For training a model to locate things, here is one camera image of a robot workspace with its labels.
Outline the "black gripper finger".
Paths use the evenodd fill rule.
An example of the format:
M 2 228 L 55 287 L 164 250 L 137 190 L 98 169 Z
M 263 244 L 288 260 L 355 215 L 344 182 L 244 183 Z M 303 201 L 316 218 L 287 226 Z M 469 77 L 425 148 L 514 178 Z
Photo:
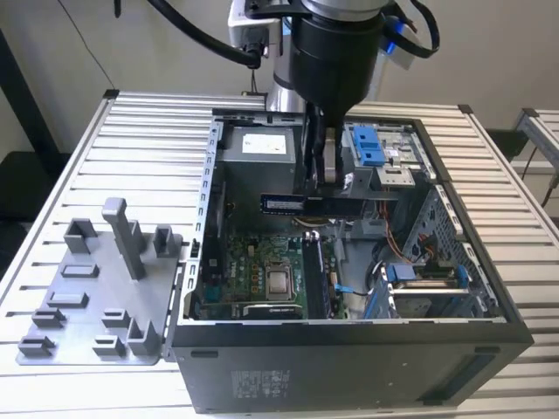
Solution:
M 324 182 L 325 119 L 322 110 L 306 103 L 303 130 L 304 187 L 307 195 L 318 195 Z
M 340 188 L 343 184 L 342 127 L 328 127 L 325 133 L 325 183 Z

